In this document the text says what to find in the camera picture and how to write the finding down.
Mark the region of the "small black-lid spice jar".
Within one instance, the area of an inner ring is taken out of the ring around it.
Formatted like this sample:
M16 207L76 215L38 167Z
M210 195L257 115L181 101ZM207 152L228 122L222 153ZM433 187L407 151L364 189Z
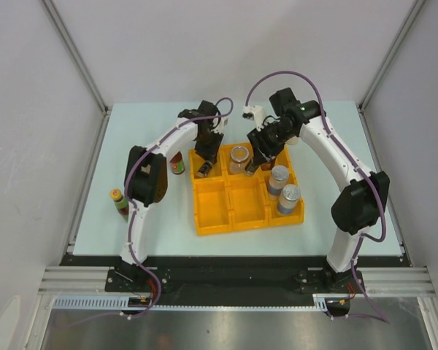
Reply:
M203 179L208 177L210 171L212 170L214 164L208 160L203 162L198 171L195 173L195 177L199 179Z

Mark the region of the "black-cap squeeze bottle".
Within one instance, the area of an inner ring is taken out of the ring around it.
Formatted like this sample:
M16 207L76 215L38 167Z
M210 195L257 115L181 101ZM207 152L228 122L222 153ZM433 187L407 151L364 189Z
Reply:
M299 142L300 138L298 136L293 136L289 140L286 141L287 145L295 145Z

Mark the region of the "clear flask-shaped glass jar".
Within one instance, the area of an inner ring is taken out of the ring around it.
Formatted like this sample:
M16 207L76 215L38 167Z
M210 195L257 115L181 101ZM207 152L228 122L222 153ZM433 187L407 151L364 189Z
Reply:
M229 153L229 173L232 175L243 174L249 156L250 153L247 147L234 146Z

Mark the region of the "blue-label pearl jar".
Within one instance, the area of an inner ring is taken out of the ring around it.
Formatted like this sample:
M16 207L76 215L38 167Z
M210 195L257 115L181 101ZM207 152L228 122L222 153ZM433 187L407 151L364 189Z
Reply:
M295 184L287 184L282 188L280 197L277 203L277 214L280 216L288 216L293 213L297 203L301 199L301 190Z
M289 177L290 171L287 167L277 165L272 168L267 184L267 192L271 201L278 199L282 189L287 185Z

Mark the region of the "tall red sauce bottle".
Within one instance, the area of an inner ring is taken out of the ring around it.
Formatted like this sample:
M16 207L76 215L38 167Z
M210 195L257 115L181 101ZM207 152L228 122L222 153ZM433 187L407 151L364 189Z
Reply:
M181 152L177 152L175 156L169 161L171 172L174 175L180 175L185 172L185 164Z

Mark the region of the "green-label sauce bottle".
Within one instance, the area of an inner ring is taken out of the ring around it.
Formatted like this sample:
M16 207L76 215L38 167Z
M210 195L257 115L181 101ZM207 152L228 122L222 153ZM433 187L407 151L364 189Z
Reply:
M128 217L129 217L129 204L128 204L126 197L123 195L123 193L118 188L110 190L109 195L110 195L118 213L127 222Z

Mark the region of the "dark spice shaker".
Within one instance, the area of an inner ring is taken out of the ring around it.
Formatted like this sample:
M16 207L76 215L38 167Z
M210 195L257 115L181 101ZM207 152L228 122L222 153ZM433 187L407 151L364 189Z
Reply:
M245 166L244 172L247 176L252 176L258 169L258 165L255 164L254 160L250 160Z

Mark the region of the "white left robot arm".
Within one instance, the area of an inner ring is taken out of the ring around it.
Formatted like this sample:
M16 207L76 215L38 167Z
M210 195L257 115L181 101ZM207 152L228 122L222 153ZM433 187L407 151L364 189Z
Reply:
M147 258L144 224L151 207L166 194L169 162L193 141L202 159L200 172L208 175L218 161L227 117L213 102L202 101L195 109L182 110L172 128L148 146L131 148L124 182L128 235L120 253L123 262L140 266Z

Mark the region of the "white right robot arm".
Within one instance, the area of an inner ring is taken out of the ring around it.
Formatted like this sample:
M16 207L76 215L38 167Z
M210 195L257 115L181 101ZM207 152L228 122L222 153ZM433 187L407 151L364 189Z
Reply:
M255 122L247 134L253 156L245 173L252 176L261 165L275 159L293 137L320 158L340 191L331 207L337 232L326 256L322 283L329 292L340 292L355 270L361 239L377 222L385 223L390 179L384 171L371 171L339 139L320 100L300 102L287 87L269 101L273 116L262 106L245 104L242 109L242 116Z

